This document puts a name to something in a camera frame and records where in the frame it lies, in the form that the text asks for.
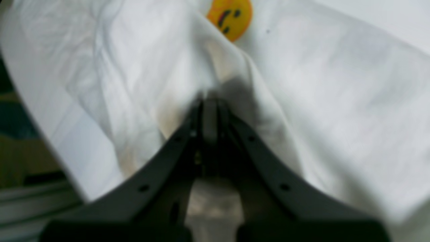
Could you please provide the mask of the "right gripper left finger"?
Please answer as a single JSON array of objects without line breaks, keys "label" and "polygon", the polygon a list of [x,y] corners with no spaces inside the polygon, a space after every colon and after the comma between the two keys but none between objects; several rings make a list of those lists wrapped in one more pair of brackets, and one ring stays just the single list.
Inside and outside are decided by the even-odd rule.
[{"label": "right gripper left finger", "polygon": [[160,151],[126,182],[101,198],[49,222],[41,242],[192,242],[184,224],[189,193],[201,173],[203,101]]}]

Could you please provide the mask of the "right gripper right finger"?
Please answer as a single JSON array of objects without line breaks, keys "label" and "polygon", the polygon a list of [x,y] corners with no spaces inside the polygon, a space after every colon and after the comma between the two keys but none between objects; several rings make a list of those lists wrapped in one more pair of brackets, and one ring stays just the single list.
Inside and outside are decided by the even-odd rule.
[{"label": "right gripper right finger", "polygon": [[287,168],[225,103],[203,102],[205,174],[229,178],[241,197],[237,242],[389,242],[371,216],[313,188]]}]

